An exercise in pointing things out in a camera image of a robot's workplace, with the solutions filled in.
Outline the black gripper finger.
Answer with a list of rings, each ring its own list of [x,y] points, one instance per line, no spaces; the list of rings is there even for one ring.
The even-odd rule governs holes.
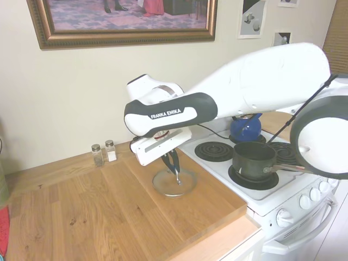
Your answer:
[[[173,163],[172,153],[168,152],[162,156],[162,161],[168,167],[171,172],[175,171],[175,165]]]
[[[172,150],[171,151],[171,157],[172,157],[172,162],[173,162],[174,169],[178,173],[180,173],[179,157],[178,157],[178,154],[177,154],[176,150]]]

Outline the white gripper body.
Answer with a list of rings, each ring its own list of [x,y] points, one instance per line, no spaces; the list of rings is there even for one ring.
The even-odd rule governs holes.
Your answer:
[[[132,141],[130,150],[135,154],[138,162],[142,166],[146,166],[190,140],[191,137],[190,128],[160,131],[152,138],[140,138],[137,141]]]

